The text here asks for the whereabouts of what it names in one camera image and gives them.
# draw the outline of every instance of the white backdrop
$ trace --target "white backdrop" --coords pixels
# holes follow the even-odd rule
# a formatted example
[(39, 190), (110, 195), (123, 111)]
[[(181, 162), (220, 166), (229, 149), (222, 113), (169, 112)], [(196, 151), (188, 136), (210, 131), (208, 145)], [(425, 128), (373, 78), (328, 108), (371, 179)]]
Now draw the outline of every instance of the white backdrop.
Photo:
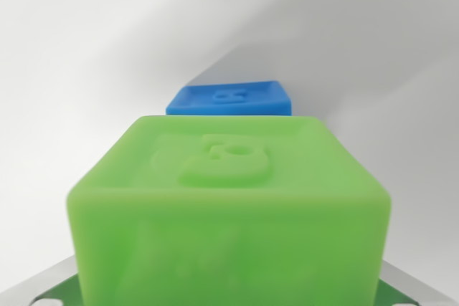
[(65, 197), (185, 83), (280, 80), (393, 198), (386, 260), (459, 300), (458, 0), (0, 0), (0, 291), (72, 254)]

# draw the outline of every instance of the embossed square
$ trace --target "embossed square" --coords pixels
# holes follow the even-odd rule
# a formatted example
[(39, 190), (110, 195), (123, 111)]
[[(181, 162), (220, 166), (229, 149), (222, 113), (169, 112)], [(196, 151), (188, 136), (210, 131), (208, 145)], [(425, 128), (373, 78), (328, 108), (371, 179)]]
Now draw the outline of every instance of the embossed square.
[(279, 82), (193, 85), (182, 88), (168, 115), (292, 115), (291, 101)]
[(389, 203), (315, 118), (158, 116), (68, 209), (86, 306), (364, 306)]

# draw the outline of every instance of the metal plate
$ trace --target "metal plate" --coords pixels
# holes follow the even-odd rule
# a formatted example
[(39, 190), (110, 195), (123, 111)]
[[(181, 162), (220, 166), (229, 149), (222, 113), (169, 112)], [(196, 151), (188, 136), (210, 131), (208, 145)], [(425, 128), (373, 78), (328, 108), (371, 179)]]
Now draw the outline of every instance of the metal plate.
[[(0, 294), (0, 306), (82, 306), (75, 258), (70, 257)], [(384, 262), (374, 306), (459, 306)]]

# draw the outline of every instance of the blue cube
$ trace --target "blue cube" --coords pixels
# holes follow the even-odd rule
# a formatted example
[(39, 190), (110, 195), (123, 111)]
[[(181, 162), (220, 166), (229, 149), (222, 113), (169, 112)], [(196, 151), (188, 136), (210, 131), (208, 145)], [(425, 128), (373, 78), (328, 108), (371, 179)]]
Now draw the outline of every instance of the blue cube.
[(182, 88), (167, 115), (292, 115), (279, 82), (196, 85)]

